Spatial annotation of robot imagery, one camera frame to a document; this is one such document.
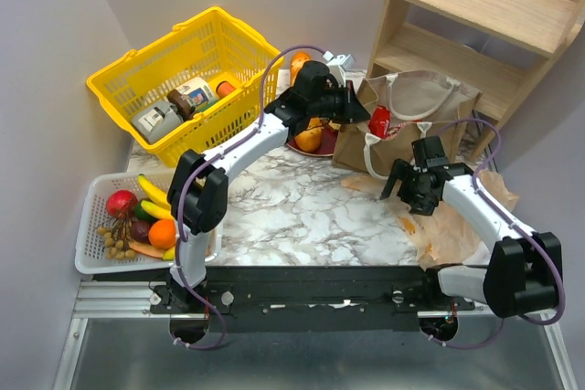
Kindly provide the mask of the red Konfeti candy bag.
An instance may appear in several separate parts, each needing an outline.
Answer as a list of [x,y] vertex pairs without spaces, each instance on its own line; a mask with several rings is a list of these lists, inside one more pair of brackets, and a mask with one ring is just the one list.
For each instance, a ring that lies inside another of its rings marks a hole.
[[379,139],[390,139],[398,135],[403,128],[402,124],[392,125],[390,110],[382,105],[377,105],[368,123],[369,132]]

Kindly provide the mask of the peach plastic grocery bag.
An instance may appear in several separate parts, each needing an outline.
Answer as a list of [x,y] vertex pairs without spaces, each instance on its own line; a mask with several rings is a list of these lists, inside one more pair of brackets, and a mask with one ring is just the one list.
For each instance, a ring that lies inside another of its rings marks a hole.
[[[482,170],[479,179],[484,188],[506,209],[512,212],[520,195],[510,192],[504,178],[497,172]],[[345,189],[373,195],[374,201],[383,188],[381,180],[365,174],[352,174],[341,181]],[[415,216],[410,208],[396,197],[396,189],[385,201],[379,201],[391,216],[398,220],[400,228],[417,250],[416,260],[423,269],[439,265],[464,263],[486,265],[490,250],[479,238],[472,226],[453,207],[440,202],[432,216]]]

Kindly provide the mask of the burlap tote bag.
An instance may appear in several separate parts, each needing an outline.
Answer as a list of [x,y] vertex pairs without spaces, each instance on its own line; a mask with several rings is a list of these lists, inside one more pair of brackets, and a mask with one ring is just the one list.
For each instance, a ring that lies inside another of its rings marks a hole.
[[370,115],[389,112],[386,136],[375,134],[367,121],[345,124],[335,143],[332,165],[388,178],[395,160],[413,160],[411,143],[438,135],[449,159],[454,159],[482,92],[447,75],[412,70],[363,79],[357,99]]

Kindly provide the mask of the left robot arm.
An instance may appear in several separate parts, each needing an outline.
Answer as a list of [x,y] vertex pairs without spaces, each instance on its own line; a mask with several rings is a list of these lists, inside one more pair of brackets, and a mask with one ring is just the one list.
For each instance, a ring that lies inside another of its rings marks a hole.
[[346,70],[350,55],[303,64],[296,80],[266,106],[258,121],[204,153],[182,154],[167,192],[179,232],[172,279],[193,292],[206,278],[205,257],[211,232],[228,209],[229,184],[266,153],[309,128],[312,119],[334,123],[368,121]]

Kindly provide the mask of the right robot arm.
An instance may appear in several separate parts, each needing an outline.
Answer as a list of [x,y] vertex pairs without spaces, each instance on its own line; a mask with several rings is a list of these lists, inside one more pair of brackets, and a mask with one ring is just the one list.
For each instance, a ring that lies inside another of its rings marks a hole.
[[558,238],[538,233],[518,220],[484,190],[476,172],[450,163],[441,139],[412,142],[413,163],[396,160],[381,193],[398,198],[413,215],[431,216],[445,204],[456,210],[491,251],[486,268],[450,265],[436,277],[441,293],[486,304],[499,318],[552,309],[558,317],[566,306]]

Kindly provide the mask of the white carton in basket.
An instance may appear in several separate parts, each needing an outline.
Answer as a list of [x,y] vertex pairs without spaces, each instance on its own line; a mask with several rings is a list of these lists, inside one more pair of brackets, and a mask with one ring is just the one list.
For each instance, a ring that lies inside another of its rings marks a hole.
[[192,78],[176,89],[186,97],[187,102],[196,112],[204,111],[219,101],[216,92],[200,77]]

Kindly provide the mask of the brown bottle in basket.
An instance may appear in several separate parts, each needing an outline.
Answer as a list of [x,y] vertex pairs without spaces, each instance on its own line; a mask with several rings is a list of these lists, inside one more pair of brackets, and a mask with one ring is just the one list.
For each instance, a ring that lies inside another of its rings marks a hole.
[[177,90],[171,90],[167,94],[167,100],[176,106],[178,115],[184,121],[190,121],[196,112],[196,107],[192,104],[188,95],[182,94]]

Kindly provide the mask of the wooden shelf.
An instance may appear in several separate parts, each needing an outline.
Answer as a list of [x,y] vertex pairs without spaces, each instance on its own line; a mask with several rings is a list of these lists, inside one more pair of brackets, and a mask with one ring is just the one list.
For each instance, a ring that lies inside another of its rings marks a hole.
[[502,129],[573,43],[584,0],[384,0],[367,73],[433,70]]

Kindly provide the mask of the grey box in basket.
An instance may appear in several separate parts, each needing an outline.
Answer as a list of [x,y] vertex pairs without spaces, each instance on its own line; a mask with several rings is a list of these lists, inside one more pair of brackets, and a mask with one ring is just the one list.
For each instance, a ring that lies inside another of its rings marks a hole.
[[184,122],[176,105],[159,100],[138,112],[132,119],[133,127],[149,143],[156,143]]

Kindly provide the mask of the yellow banana bunch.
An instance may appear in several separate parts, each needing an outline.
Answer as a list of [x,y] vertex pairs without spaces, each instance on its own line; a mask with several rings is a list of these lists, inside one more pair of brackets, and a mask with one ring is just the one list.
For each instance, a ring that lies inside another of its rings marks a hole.
[[166,192],[153,184],[144,174],[138,174],[137,182],[147,195],[147,200],[140,202],[143,211],[159,220],[173,220],[171,206],[166,200]]

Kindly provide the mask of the orange fruit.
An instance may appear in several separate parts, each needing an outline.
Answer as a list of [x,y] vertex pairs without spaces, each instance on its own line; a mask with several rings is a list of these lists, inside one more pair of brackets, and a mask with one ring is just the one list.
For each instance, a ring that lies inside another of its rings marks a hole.
[[176,223],[172,219],[160,219],[149,229],[150,244],[162,250],[168,250],[176,244]]

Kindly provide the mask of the front yellow banana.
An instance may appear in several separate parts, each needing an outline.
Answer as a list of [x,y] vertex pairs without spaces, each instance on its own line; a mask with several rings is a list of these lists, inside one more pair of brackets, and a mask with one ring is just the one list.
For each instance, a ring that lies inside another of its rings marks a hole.
[[163,260],[172,261],[175,259],[176,247],[169,248],[163,255]]

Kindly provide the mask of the dark plum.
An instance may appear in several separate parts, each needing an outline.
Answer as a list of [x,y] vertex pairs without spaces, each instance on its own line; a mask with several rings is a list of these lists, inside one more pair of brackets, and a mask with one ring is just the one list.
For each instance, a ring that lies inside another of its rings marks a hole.
[[148,221],[136,220],[131,223],[131,237],[134,241],[149,244],[151,224]]

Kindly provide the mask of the longan bunch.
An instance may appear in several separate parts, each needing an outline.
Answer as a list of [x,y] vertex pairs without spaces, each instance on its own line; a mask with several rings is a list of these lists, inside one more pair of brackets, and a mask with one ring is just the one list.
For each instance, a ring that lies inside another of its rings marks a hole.
[[95,228],[101,237],[107,259],[126,260],[134,257],[130,249],[132,219],[128,215],[113,217]]

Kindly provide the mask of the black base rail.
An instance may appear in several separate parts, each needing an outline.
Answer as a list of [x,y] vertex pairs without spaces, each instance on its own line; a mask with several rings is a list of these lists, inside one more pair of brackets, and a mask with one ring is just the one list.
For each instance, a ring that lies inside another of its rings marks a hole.
[[418,267],[210,267],[196,288],[154,287],[151,313],[212,332],[415,332],[420,320],[470,311]]

